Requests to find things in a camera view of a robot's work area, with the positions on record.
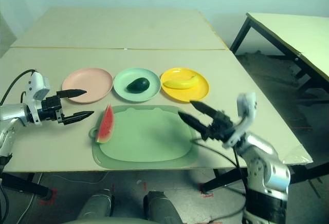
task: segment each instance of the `pink plate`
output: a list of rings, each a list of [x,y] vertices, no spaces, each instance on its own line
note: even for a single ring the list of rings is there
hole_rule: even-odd
[[[112,89],[112,86],[113,78],[107,71],[100,68],[83,68],[66,77],[62,90],[86,90],[87,93],[70,98],[70,100],[79,103],[91,103],[105,97]]]

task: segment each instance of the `black wire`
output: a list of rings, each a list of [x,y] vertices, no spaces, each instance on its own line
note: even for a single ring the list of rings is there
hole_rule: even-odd
[[[225,219],[225,218],[233,217],[234,215],[237,215],[237,214],[239,214],[241,211],[243,211],[243,209],[245,208],[245,206],[246,206],[246,201],[245,201],[245,203],[243,204],[243,206],[242,206],[241,208],[239,208],[237,211],[234,211],[233,213],[228,214],[228,215],[223,215],[223,216],[217,217],[217,218],[215,218],[215,219],[212,219],[211,221],[207,222],[207,224],[211,224],[211,223],[213,223],[214,221],[217,221],[217,220],[220,220],[220,219]]]
[[[202,138],[191,139],[191,142],[194,143],[194,144],[196,144],[196,145],[198,145],[198,146],[200,146],[200,147],[206,148],[206,149],[208,149],[210,151],[213,151],[213,152],[219,154],[220,156],[224,157],[226,160],[228,160],[229,162],[231,162],[235,167],[237,167],[237,164],[234,161],[232,161],[229,157],[227,157],[226,155],[224,155],[223,153],[221,153],[221,152],[219,152],[217,150],[214,150],[213,148],[210,148],[208,146],[205,146],[203,144],[197,143],[197,140],[201,140],[201,139]]]
[[[14,81],[12,81],[12,83],[9,85],[9,87],[8,87],[8,89],[7,89],[7,91],[6,91],[5,95],[4,95],[4,97],[2,97],[1,102],[0,102],[0,106],[3,105],[3,103],[5,102],[5,99],[6,99],[7,95],[9,94],[11,88],[14,86],[14,84],[17,82],[17,80],[20,79],[23,75],[25,75],[25,74],[27,74],[27,73],[29,73],[29,72],[34,73],[35,71],[36,71],[36,70],[34,70],[34,69],[29,69],[29,70],[26,70],[26,71],[22,72],[20,75],[18,75],[18,76],[14,79]]]
[[[21,103],[23,102],[23,95],[26,95],[26,92],[25,91],[23,91],[22,93],[21,93]]]
[[[0,224],[3,224],[8,216],[8,212],[9,212],[9,199],[8,199],[8,196],[7,196],[7,193],[5,192],[3,186],[0,184],[0,190],[2,192],[2,194],[4,195],[5,197],[5,201],[6,201],[6,210],[5,210],[5,215],[4,217],[0,220]]]
[[[246,196],[246,193],[244,193],[244,192],[242,192],[242,191],[240,191],[238,189],[232,188],[230,186],[225,186],[225,189],[228,189],[228,190],[230,190],[232,192],[238,193],[238,194],[240,194],[240,195],[242,195],[244,197]]]
[[[233,149],[234,151],[234,157],[235,157],[235,161],[236,161],[236,164],[237,164],[237,169],[238,171],[240,172],[240,175],[241,175],[241,179],[242,179],[242,182],[243,182],[243,185],[245,186],[245,190],[247,192],[247,180],[246,180],[246,177],[245,175],[242,173],[242,170],[241,170],[241,167],[240,167],[240,164],[239,164],[239,159],[237,158],[237,153],[235,151],[235,149]]]
[[[221,155],[222,157],[224,157],[224,158],[227,159],[228,161],[230,161],[230,162],[231,162],[231,163],[232,163],[232,164],[233,164],[233,165],[239,170],[240,175],[241,175],[241,179],[242,179],[242,181],[243,181],[243,185],[244,185],[244,187],[245,187],[245,191],[247,192],[247,183],[246,183],[245,180],[244,180],[245,178],[244,178],[244,176],[243,176],[243,174],[242,174],[242,170],[241,170],[241,168],[240,168],[240,164],[239,164],[239,160],[238,160],[238,158],[237,158],[237,153],[236,153],[236,151],[233,149],[233,151],[234,151],[234,157],[235,157],[235,162],[234,162],[234,161],[232,161],[230,158],[228,158],[226,155],[222,154],[221,152],[219,152],[219,151],[217,151],[217,150],[214,150],[213,148],[207,147],[207,146],[205,146],[205,145],[203,145],[203,144],[199,144],[199,143],[197,143],[197,141],[198,141],[198,140],[201,140],[201,139],[202,139],[202,138],[191,139],[191,142],[194,143],[194,144],[196,144],[196,145],[198,145],[198,146],[201,146],[201,147],[203,147],[203,148],[206,148],[206,149],[208,149],[208,150],[210,150],[210,151],[213,151],[213,152],[215,152],[215,153]],[[228,214],[228,215],[223,215],[223,216],[217,217],[217,218],[215,218],[215,219],[212,219],[212,220],[210,220],[207,224],[211,224],[211,223],[213,223],[214,221],[217,221],[217,220],[220,220],[220,219],[225,219],[225,218],[233,217],[233,216],[239,214],[241,211],[243,211],[243,209],[245,208],[245,206],[246,206],[246,201],[245,201],[245,203],[243,204],[243,206],[242,206],[241,208],[239,208],[238,210],[234,211],[233,213]]]

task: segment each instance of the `red watermelon flesh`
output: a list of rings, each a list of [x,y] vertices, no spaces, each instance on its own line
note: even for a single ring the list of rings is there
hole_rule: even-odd
[[[114,114],[111,105],[108,105],[105,110],[101,125],[99,126],[98,137],[96,141],[98,143],[106,143],[111,138],[113,128]]]

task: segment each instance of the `white table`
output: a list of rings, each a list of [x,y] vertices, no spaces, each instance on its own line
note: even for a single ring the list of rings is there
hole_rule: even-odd
[[[329,92],[329,17],[300,16],[271,13],[247,13],[247,18],[232,43],[235,53],[249,29],[255,29],[300,67],[296,77],[309,75],[298,90],[323,88]],[[298,100],[300,103],[328,103],[329,100]]]
[[[329,81],[329,17],[247,13]]]
[[[4,93],[13,78],[22,71],[36,68],[49,77],[51,96],[61,89],[66,76],[84,67],[100,67],[113,76],[128,67],[144,67],[158,75],[172,67],[195,69],[203,74],[210,84],[210,93],[204,102],[224,110],[233,121],[238,120],[236,110],[238,94],[254,91],[257,94],[258,112],[251,131],[271,142],[284,163],[306,164],[312,161],[278,112],[228,50],[11,48],[1,59],[0,92]],[[25,76],[14,86],[6,103],[19,101],[27,81],[28,76]],[[117,98],[113,92],[92,104],[79,105],[63,100],[63,111],[67,115],[82,110],[94,110],[95,113],[81,122],[67,126],[48,121],[44,122],[42,127],[31,126],[23,129],[16,139],[13,158],[5,167],[5,171],[108,170],[94,162],[91,140],[87,133],[109,102],[112,106],[130,104]],[[175,105],[197,116],[202,122],[210,121],[208,117],[200,115],[192,105],[173,102],[162,93],[143,104]],[[220,142],[208,141],[207,145],[234,158],[232,151],[222,149]],[[232,167],[232,165],[217,154],[199,148],[197,160],[183,168],[198,167],[221,168]],[[152,169],[152,164],[150,163],[145,169]]]
[[[12,47],[228,49],[197,10],[49,9]]]

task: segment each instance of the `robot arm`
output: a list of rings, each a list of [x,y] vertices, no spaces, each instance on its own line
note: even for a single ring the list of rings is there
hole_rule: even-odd
[[[65,117],[60,99],[77,97],[86,91],[80,89],[57,91],[55,96],[44,100],[49,90],[48,79],[35,71],[26,87],[26,103],[0,106],[0,172],[11,159],[11,149],[16,134],[23,126],[42,125],[44,120],[57,120],[58,123],[66,125],[83,120],[94,112],[82,111]]]
[[[236,125],[221,111],[202,102],[191,103],[197,110],[213,118],[212,124],[205,126],[193,116],[179,112],[182,120],[200,132],[203,140],[221,140],[224,148],[234,148],[246,161],[248,189],[243,223],[285,223],[289,169],[279,160],[270,143],[246,132],[255,118],[255,94],[239,95],[237,109],[241,121]]]

